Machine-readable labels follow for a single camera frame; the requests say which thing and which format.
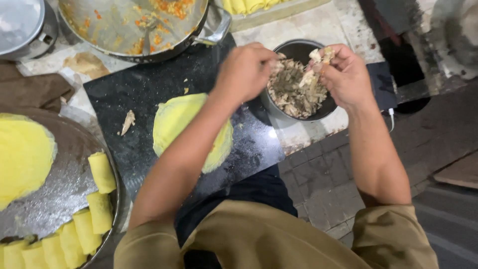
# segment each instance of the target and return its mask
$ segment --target metal tray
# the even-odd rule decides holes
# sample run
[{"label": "metal tray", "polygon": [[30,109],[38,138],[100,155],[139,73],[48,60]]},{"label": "metal tray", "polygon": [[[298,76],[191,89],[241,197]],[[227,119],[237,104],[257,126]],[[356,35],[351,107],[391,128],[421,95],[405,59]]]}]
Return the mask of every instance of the metal tray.
[{"label": "metal tray", "polygon": [[[109,158],[117,189],[109,194],[113,205],[113,227],[117,222],[120,199],[119,178],[108,148],[80,124],[57,113],[36,108],[0,107],[0,112],[25,115],[45,126],[58,147],[55,161],[44,185],[37,191],[17,199],[0,211],[0,233],[9,238],[36,235],[43,238],[72,219],[72,214],[88,206],[86,195],[98,190],[88,163],[88,156],[103,150]],[[93,256],[81,267],[87,267],[100,253],[111,230]]]}]

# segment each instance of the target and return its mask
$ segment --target brown cloth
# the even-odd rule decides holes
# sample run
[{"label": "brown cloth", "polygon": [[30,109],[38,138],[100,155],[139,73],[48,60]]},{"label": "brown cloth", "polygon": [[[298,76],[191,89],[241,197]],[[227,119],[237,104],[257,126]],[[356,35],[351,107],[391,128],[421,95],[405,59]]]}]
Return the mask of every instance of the brown cloth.
[{"label": "brown cloth", "polygon": [[60,97],[70,100],[75,89],[59,74],[24,77],[14,63],[0,62],[0,106],[34,107],[60,112]]},{"label": "brown cloth", "polygon": [[185,253],[197,249],[214,252],[225,269],[438,269],[413,205],[362,209],[353,235],[348,249],[286,212],[225,200],[182,248],[172,223],[149,222],[129,230],[116,248],[114,268],[183,269]]}]

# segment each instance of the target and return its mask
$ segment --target white cable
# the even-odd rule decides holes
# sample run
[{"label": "white cable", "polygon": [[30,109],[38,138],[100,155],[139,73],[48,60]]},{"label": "white cable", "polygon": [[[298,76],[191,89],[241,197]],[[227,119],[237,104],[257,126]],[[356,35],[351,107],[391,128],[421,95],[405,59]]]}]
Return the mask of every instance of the white cable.
[{"label": "white cable", "polygon": [[391,133],[393,129],[395,128],[395,120],[393,119],[393,108],[389,108],[389,114],[391,117],[391,130],[389,133]]}]

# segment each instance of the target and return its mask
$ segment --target metal pot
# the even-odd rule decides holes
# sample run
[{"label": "metal pot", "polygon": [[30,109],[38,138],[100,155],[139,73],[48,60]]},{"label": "metal pot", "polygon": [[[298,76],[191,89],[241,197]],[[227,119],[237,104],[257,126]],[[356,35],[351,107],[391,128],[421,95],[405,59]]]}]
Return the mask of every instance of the metal pot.
[{"label": "metal pot", "polygon": [[19,61],[40,56],[57,36],[55,13],[44,0],[0,0],[0,59]]},{"label": "metal pot", "polygon": [[[309,53],[315,50],[316,48],[321,49],[324,47],[325,47],[324,45],[318,42],[315,42],[313,40],[293,39],[279,45],[277,48],[274,49],[274,52],[283,53],[284,55],[287,56],[288,59],[292,58],[296,61],[300,61],[303,65],[306,66],[307,64],[309,64],[309,60],[310,60]],[[287,118],[290,118],[296,121],[302,121],[302,122],[313,122],[313,121],[321,120],[327,117],[330,113],[332,113],[337,108],[337,105],[335,104],[334,99],[332,98],[332,96],[330,96],[330,92],[328,92],[327,98],[322,102],[322,107],[319,108],[314,115],[311,115],[310,117],[306,119],[299,119],[299,118],[289,116],[284,111],[282,111],[274,103],[269,92],[266,89],[264,89],[261,92],[260,97],[265,109],[272,116],[276,116],[276,117],[285,116]]]},{"label": "metal pot", "polygon": [[[171,14],[170,9],[163,8],[174,4],[181,5],[179,10],[185,12],[185,17],[180,18],[177,13]],[[149,63],[175,57],[193,42],[215,45],[222,41],[232,18],[221,8],[218,8],[221,22],[215,32],[199,37],[209,5],[207,0],[60,0],[59,7],[68,27],[97,50],[121,60]],[[145,31],[137,24],[151,16],[161,21],[148,37],[152,52],[144,56],[138,48],[142,47]]]}]

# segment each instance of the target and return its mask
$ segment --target shredded chicken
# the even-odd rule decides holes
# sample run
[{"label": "shredded chicken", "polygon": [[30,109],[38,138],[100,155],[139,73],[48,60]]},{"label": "shredded chicken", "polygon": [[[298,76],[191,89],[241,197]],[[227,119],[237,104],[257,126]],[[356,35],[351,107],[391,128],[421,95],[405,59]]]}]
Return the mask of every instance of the shredded chicken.
[{"label": "shredded chicken", "polygon": [[320,74],[312,66],[323,62],[330,64],[335,51],[330,47],[324,49],[324,57],[315,49],[309,54],[308,66],[293,59],[286,59],[279,53],[279,61],[272,68],[272,76],[267,83],[267,91],[274,103],[287,115],[306,119],[322,107],[327,97],[327,89],[320,84]]},{"label": "shredded chicken", "polygon": [[126,114],[126,119],[124,120],[123,128],[121,130],[121,136],[123,136],[128,131],[131,125],[135,125],[135,120],[136,119],[134,118],[134,113],[132,110],[130,110],[128,114]]}]

